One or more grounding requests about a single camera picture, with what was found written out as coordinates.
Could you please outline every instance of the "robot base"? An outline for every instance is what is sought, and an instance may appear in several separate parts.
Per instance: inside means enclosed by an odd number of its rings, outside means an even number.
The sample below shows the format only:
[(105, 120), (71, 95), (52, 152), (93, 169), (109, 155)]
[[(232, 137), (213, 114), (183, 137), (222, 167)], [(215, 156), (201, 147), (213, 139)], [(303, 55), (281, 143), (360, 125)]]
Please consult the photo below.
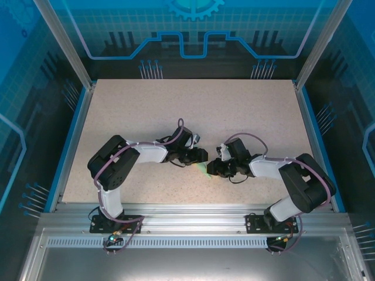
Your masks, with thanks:
[[(119, 220), (133, 220), (135, 218), (139, 218), (141, 215), (124, 215), (121, 214), (117, 218)], [(118, 231), (121, 229), (123, 234), (132, 234), (135, 227), (137, 227), (138, 222), (133, 222), (130, 224), (120, 224), (118, 222), (114, 222), (109, 220), (107, 217), (105, 217), (102, 214), (94, 215), (91, 219), (91, 225), (90, 225), (90, 233), (104, 233), (104, 234), (110, 234), (115, 231)], [(136, 231), (137, 234), (141, 233), (140, 226), (138, 230)]]
[(288, 222), (293, 225), (293, 234), (298, 233), (296, 218), (289, 218), (272, 229), (264, 222), (264, 215), (255, 215), (254, 213), (245, 216), (246, 233), (248, 234), (290, 234), (291, 228)]

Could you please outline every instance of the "glass wall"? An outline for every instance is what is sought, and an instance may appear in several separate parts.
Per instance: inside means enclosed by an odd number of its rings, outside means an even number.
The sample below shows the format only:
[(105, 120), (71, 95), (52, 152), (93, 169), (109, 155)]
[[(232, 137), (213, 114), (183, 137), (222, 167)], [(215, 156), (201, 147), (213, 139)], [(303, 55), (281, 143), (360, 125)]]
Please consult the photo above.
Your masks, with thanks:
[[(352, 2), (306, 84), (317, 125), (353, 226), (368, 221), (372, 227), (375, 224), (373, 11), (374, 1)], [(370, 236), (361, 241), (365, 242), (366, 239), (372, 240)], [(370, 248), (364, 251), (373, 252), (372, 244), (368, 246)]]
[(296, 78), (336, 0), (52, 0), (98, 78)]
[(16, 280), (82, 85), (32, 1), (0, 1), (0, 36), (0, 275)]

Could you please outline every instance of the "enclosure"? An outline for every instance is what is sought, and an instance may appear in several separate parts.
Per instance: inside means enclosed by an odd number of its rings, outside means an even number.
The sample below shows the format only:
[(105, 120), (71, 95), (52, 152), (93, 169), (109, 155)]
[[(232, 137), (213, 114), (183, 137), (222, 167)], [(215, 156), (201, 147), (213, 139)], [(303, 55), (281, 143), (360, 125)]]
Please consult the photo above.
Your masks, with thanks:
[[(0, 0), (0, 276), (373, 280), (373, 11), (371, 0)], [(311, 154), (337, 188), (331, 204), (301, 216), (292, 251), (266, 251), (270, 234), (248, 234), (245, 216), (288, 196), (282, 181), (141, 163), (121, 186), (125, 214), (145, 216), (140, 233), (107, 256), (108, 234), (90, 233), (88, 161), (113, 135), (171, 136), (179, 118), (209, 161), (237, 132), (270, 157)]]

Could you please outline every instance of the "beige tabletop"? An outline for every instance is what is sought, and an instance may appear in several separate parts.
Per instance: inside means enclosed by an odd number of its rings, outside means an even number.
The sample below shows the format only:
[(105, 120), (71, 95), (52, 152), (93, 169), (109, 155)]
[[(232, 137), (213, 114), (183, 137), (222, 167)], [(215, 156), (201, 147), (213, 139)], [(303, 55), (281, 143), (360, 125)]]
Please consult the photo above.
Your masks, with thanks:
[[(154, 141), (173, 133), (180, 117), (201, 136), (198, 145), (209, 160), (217, 157), (216, 146), (237, 132), (261, 137), (270, 157), (311, 153), (290, 80), (98, 80), (63, 201), (97, 202), (87, 162), (110, 137)], [(262, 144), (241, 138), (251, 154), (263, 153)], [(195, 165), (182, 169), (170, 163), (135, 165), (121, 186), (123, 203), (269, 204), (286, 195), (279, 180), (231, 184), (208, 178)]]

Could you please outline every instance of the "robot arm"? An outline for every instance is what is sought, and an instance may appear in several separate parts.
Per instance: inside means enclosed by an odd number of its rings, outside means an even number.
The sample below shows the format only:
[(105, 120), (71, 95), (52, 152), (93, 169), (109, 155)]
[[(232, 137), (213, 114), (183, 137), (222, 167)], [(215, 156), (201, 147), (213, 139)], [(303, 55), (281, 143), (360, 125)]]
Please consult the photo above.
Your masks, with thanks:
[[(158, 139), (158, 145), (136, 145), (125, 150), (118, 159), (115, 159), (100, 175), (98, 182), (101, 187), (103, 207), (113, 218), (121, 219), (123, 209), (120, 197), (120, 185), (125, 181), (135, 164), (145, 162), (166, 163), (178, 159), (185, 165), (200, 163), (208, 160), (204, 149), (194, 147), (198, 143), (199, 135), (194, 135), (187, 128), (183, 129), (180, 137), (173, 143), (168, 143), (180, 132), (178, 128), (172, 136)], [(119, 135), (113, 136), (88, 162), (88, 169), (92, 178), (120, 149), (134, 142), (125, 140)]]
[[(207, 165), (208, 174), (233, 177), (241, 173), (248, 177), (269, 177), (282, 180), (289, 196), (268, 207), (264, 221), (270, 229), (300, 213), (309, 213), (327, 200), (323, 184), (309, 170), (294, 163), (293, 159), (268, 158), (264, 155), (251, 156), (241, 139), (235, 138), (217, 148), (220, 158)], [(329, 187), (330, 195), (336, 188), (330, 178), (309, 154), (295, 160), (314, 170)]]

